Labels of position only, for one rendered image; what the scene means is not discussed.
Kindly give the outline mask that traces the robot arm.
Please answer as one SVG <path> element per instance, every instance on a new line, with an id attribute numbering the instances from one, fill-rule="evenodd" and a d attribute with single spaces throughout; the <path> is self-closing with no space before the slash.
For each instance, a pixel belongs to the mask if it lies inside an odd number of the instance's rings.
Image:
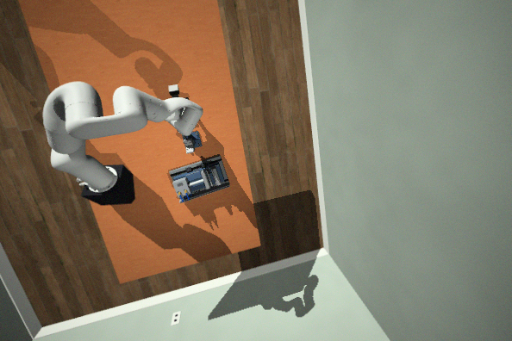
<path id="1" fill-rule="evenodd" d="M 103 116 L 102 101 L 94 87 L 84 82 L 61 85 L 48 96 L 43 109 L 52 167 L 77 177 L 77 182 L 84 181 L 79 185 L 87 185 L 94 192 L 112 188 L 117 172 L 85 154 L 86 140 L 136 132 L 148 121 L 163 120 L 189 136 L 203 109 L 178 97 L 177 84 L 169 86 L 169 93 L 172 98 L 162 101 L 133 87 L 119 87 L 113 95 L 115 114 Z"/>

